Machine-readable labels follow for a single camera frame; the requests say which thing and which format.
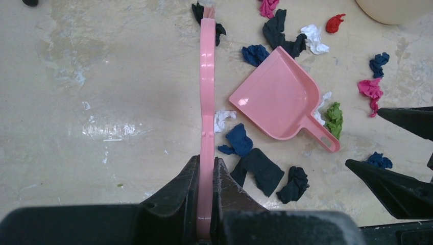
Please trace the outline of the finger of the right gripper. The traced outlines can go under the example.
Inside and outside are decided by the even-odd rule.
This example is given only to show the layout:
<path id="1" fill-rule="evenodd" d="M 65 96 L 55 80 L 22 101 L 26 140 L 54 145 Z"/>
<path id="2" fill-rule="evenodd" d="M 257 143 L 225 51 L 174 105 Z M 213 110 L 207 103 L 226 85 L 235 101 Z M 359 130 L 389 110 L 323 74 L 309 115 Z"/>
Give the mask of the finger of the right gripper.
<path id="1" fill-rule="evenodd" d="M 380 108 L 377 114 L 423 139 L 432 141 L 432 107 Z"/>
<path id="2" fill-rule="evenodd" d="M 355 173 L 396 219 L 432 219 L 432 184 L 349 159 Z"/>

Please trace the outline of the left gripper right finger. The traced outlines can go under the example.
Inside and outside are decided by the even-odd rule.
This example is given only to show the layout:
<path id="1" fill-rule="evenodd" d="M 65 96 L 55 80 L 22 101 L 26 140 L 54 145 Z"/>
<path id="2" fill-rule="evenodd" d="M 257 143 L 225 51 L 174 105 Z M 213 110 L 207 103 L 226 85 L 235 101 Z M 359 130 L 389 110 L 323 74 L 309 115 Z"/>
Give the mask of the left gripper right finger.
<path id="1" fill-rule="evenodd" d="M 254 215 L 267 209 L 240 187 L 221 158 L 214 161 L 212 187 L 212 244 L 258 244 Z"/>

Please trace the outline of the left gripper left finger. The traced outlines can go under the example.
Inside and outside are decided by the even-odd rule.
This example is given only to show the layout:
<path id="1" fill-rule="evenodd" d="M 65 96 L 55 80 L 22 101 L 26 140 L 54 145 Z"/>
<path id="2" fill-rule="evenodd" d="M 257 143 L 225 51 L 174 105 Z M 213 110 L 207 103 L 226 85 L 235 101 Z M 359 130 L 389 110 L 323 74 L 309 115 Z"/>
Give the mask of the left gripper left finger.
<path id="1" fill-rule="evenodd" d="M 200 156 L 140 203 L 140 244 L 196 244 Z"/>

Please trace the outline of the pink dustpan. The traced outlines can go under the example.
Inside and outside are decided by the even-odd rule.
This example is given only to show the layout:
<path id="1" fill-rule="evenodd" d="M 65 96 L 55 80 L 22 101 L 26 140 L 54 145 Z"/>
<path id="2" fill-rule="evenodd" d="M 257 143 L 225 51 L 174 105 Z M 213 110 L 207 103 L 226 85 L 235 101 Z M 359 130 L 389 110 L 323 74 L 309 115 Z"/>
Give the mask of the pink dustpan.
<path id="1" fill-rule="evenodd" d="M 289 140 L 305 129 L 328 152 L 341 145 L 314 117 L 321 93 L 312 77 L 277 47 L 229 96 L 229 102 L 277 140 Z"/>

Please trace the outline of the pink hand brush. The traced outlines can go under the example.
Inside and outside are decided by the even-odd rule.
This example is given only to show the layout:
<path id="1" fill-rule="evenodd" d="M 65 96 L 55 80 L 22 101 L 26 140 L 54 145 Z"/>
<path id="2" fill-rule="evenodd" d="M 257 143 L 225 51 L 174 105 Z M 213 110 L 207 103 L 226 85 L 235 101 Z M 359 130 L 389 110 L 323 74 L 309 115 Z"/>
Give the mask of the pink hand brush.
<path id="1" fill-rule="evenodd" d="M 210 240 L 213 199 L 215 115 L 215 9 L 206 6 L 200 24 L 201 147 L 197 205 L 197 237 Z"/>

